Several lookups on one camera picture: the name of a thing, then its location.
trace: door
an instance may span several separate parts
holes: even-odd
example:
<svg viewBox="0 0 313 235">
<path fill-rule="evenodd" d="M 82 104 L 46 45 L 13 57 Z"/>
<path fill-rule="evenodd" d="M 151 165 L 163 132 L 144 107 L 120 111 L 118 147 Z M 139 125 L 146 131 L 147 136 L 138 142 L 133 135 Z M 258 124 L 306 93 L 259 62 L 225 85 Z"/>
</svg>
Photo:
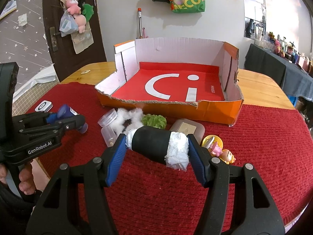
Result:
<svg viewBox="0 0 313 235">
<path fill-rule="evenodd" d="M 60 5 L 60 0 L 43 0 L 43 22 L 46 39 L 49 45 L 51 59 L 54 63 L 54 68 L 60 82 L 87 64 L 94 62 L 106 62 L 98 20 L 97 6 L 95 4 L 96 0 L 86 0 L 86 3 L 93 5 L 94 7 L 94 14 L 89 20 L 94 43 L 81 53 L 76 54 L 70 35 L 64 37 L 56 35 L 58 50 L 53 52 L 50 27 L 54 26 L 55 32 L 59 32 L 60 20 L 64 10 Z"/>
</svg>

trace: black cylinder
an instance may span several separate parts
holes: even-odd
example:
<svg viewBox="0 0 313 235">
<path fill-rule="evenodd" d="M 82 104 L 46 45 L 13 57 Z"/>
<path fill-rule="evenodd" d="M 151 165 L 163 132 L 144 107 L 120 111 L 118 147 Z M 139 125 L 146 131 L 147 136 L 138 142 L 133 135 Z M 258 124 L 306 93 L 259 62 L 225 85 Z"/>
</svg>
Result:
<svg viewBox="0 0 313 235">
<path fill-rule="evenodd" d="M 171 131 L 143 126 L 135 132 L 131 148 L 151 161 L 165 165 L 170 135 Z"/>
</svg>

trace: cardboard box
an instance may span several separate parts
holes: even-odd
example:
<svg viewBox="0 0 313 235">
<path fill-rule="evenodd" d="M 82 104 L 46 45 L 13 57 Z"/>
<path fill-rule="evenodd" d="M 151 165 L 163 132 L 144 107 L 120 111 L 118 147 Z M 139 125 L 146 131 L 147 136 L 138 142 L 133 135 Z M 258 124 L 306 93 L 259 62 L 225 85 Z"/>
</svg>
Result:
<svg viewBox="0 0 313 235">
<path fill-rule="evenodd" d="M 244 101 L 236 47 L 207 39 L 148 38 L 114 48 L 116 72 L 95 87 L 102 105 L 235 124 Z"/>
</svg>

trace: door handle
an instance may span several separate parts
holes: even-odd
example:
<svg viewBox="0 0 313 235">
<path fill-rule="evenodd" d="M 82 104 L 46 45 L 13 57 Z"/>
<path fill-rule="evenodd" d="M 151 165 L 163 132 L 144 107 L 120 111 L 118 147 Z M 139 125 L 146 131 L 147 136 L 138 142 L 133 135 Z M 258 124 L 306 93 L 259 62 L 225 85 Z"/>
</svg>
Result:
<svg viewBox="0 0 313 235">
<path fill-rule="evenodd" d="M 50 27 L 50 37 L 51 37 L 51 44 L 52 44 L 52 51 L 56 52 L 58 50 L 58 44 L 57 44 L 57 35 L 61 35 L 61 32 L 56 33 L 55 27 Z"/>
</svg>

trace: dark tablecloth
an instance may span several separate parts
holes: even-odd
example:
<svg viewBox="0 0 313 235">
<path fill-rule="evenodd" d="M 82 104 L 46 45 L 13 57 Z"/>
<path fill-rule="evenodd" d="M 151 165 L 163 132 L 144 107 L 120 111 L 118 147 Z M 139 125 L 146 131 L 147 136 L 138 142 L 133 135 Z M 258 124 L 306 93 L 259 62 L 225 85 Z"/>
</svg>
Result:
<svg viewBox="0 0 313 235">
<path fill-rule="evenodd" d="M 297 65 L 270 51 L 251 44 L 245 69 L 271 77 L 287 95 L 313 101 L 313 78 Z"/>
</svg>

